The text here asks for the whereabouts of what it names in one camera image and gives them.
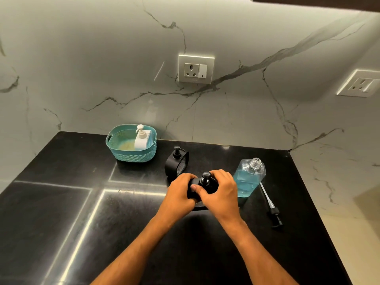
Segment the countertop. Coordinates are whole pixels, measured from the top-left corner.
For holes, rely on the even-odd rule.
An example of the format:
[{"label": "countertop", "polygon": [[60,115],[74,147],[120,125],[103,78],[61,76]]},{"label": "countertop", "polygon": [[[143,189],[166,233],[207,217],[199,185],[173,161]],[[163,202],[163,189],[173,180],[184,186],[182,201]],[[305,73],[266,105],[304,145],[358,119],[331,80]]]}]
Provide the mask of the countertop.
[{"label": "countertop", "polygon": [[[282,213],[271,228],[256,189],[240,209],[253,234],[300,284],[351,284],[285,150],[157,141],[147,163],[116,162],[105,135],[59,132],[0,195],[0,284],[88,284],[142,231],[161,204],[175,145],[186,172],[266,165],[263,185]],[[244,262],[208,210],[191,212],[161,240],[142,284],[250,284]]]}]

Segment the white marble backsplash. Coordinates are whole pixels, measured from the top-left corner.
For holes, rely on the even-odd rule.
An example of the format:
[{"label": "white marble backsplash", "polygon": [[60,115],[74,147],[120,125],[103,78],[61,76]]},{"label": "white marble backsplash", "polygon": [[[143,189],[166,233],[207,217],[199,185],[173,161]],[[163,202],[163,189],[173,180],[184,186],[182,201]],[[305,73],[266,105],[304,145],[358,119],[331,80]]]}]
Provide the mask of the white marble backsplash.
[{"label": "white marble backsplash", "polygon": [[[368,61],[379,14],[248,0],[2,4],[3,187],[59,130],[143,123],[163,139],[292,149],[321,214],[380,218],[355,202],[380,181],[380,96],[335,95],[353,68],[380,69]],[[214,56],[212,83],[178,83],[179,53]]]}]

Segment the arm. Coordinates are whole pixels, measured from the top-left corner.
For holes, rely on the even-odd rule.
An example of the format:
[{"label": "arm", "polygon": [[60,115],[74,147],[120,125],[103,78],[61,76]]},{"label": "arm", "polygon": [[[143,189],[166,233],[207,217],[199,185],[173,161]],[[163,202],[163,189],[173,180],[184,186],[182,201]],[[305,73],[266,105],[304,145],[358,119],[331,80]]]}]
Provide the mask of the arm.
[{"label": "arm", "polygon": [[157,212],[140,235],[91,285],[135,285],[140,282],[150,253],[170,228],[195,206],[187,198],[187,186],[193,174],[181,174],[168,188]]},{"label": "arm", "polygon": [[228,236],[239,250],[254,285],[297,285],[297,282],[281,267],[252,234],[241,219],[238,206],[238,189],[229,172],[211,171],[219,187],[214,194],[192,185],[202,202],[214,214]]}]

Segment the white pump head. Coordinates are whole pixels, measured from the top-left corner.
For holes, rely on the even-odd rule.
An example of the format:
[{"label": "white pump head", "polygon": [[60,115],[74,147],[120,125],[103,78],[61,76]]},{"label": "white pump head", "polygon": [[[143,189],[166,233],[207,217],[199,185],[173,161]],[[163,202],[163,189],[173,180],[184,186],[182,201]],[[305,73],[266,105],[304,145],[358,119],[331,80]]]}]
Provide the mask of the white pump head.
[{"label": "white pump head", "polygon": [[146,138],[146,132],[143,129],[144,129],[143,124],[137,125],[137,130],[136,130],[136,133],[138,132],[137,136],[142,139]]}]

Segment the hand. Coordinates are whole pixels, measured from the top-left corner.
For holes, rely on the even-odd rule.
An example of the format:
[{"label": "hand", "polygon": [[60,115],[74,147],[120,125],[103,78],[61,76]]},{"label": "hand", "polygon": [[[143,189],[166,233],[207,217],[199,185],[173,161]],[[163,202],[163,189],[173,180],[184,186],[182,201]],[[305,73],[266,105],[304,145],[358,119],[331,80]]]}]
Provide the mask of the hand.
[{"label": "hand", "polygon": [[188,183],[193,178],[196,178],[193,174],[181,174],[170,184],[164,201],[162,201],[156,214],[159,220],[163,220],[172,226],[194,209],[195,200],[187,198]]},{"label": "hand", "polygon": [[238,206],[238,187],[234,178],[224,170],[213,170],[211,174],[219,183],[218,190],[209,194],[199,185],[191,185],[191,188],[201,197],[203,204],[218,219],[224,227],[227,223],[241,221]]}]

